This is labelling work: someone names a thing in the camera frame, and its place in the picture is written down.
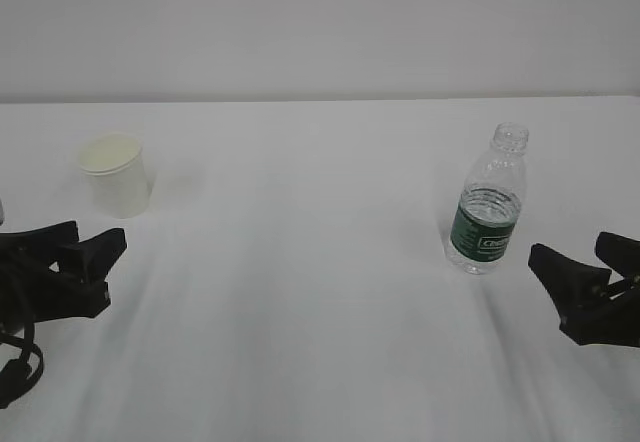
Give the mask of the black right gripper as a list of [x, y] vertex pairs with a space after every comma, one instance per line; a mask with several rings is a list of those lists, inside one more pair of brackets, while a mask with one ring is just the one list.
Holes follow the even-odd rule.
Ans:
[[528, 267], [560, 316], [559, 330], [579, 346], [639, 347], [640, 243], [601, 232], [596, 257], [625, 279], [609, 284], [612, 271], [574, 261], [536, 243]]

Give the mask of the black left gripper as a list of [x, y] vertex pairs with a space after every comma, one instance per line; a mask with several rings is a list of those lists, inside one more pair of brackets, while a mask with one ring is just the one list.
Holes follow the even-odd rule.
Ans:
[[78, 241], [73, 220], [1, 234], [2, 329], [13, 335], [28, 320], [94, 319], [110, 305], [106, 277], [127, 249], [125, 231]]

